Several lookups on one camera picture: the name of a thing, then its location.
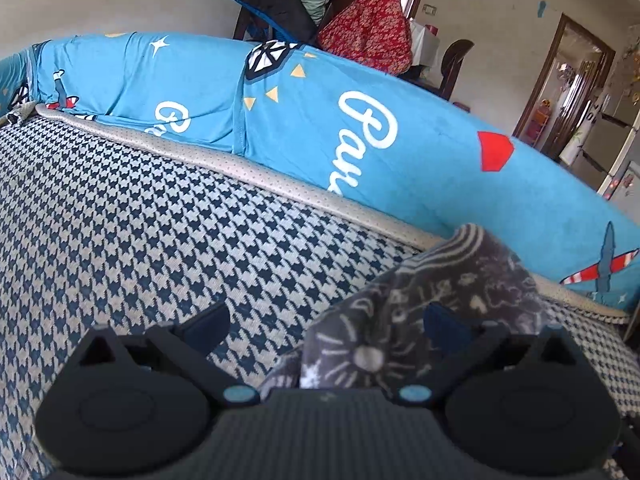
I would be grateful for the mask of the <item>grey doodle-print fleece garment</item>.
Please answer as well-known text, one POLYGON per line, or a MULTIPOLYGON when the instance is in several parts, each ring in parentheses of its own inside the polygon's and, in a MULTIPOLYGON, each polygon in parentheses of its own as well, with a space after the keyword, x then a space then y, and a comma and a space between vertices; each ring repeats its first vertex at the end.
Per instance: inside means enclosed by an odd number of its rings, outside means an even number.
POLYGON ((516 253, 468 223, 319 314, 302 343, 280 356, 260 395, 282 388, 392 392, 425 375, 446 353, 425 321, 430 307, 457 322, 497 321, 514 334, 539 333, 550 320, 516 253))

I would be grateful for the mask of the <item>blue houndstooth sofa seat cover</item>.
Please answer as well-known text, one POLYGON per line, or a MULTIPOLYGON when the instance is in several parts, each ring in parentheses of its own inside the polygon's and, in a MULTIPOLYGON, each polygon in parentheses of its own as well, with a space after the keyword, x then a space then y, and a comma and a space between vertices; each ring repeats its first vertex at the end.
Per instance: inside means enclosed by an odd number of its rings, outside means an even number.
POLYGON ((218 172, 41 116, 1 129, 1 474, 50 469, 34 417, 85 332, 224 297, 213 362, 259 385, 326 308, 411 246, 218 172))

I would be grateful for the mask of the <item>blue printed sofa back cover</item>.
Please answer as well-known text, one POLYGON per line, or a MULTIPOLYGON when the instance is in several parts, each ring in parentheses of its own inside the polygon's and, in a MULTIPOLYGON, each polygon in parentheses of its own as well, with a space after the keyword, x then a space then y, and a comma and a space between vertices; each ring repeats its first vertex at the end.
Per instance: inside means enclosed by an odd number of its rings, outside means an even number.
POLYGON ((639 297, 639 229, 544 155, 408 82, 313 47, 127 32, 1 62, 28 101, 244 157, 448 236, 476 223, 533 272, 616 309, 639 297))

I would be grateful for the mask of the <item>grey refrigerator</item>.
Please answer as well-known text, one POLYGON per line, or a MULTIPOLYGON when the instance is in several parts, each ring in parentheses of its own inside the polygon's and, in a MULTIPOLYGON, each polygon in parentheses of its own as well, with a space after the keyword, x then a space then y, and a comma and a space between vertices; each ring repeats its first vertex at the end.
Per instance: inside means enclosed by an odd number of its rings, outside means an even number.
POLYGON ((565 145, 561 162, 607 200, 639 129, 639 52, 626 53, 565 145))

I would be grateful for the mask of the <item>dark wooden chair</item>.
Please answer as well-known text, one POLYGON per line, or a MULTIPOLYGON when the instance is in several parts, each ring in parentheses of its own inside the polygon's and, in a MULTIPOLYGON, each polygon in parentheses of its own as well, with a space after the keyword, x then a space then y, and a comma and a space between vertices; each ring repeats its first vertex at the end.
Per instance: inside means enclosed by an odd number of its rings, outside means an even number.
POLYGON ((454 86, 458 80, 463 60, 474 46, 474 42, 469 39, 459 39, 450 44, 442 57, 442 62, 440 63, 440 74, 442 75, 442 80, 438 87, 428 84, 421 79, 422 72, 426 70, 425 65, 411 66, 405 71, 405 73, 400 74, 399 78, 431 92, 445 101, 449 101, 452 96, 452 92, 454 92, 454 86))

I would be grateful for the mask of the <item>red floral cushion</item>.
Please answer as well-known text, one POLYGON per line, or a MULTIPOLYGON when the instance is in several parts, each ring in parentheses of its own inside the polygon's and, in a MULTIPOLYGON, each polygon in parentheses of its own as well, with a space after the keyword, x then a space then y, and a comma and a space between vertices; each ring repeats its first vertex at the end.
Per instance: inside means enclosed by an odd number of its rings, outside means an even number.
POLYGON ((401 0, 356 0, 324 26, 323 51, 393 76, 412 63, 409 21, 401 0))

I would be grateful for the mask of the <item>brown wooden door frame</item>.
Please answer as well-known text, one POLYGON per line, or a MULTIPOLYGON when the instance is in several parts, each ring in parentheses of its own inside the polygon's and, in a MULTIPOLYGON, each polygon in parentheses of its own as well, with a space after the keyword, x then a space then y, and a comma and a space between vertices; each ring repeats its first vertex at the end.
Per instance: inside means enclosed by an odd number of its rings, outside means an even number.
POLYGON ((606 83, 615 50, 563 14, 513 135, 557 160, 606 83))

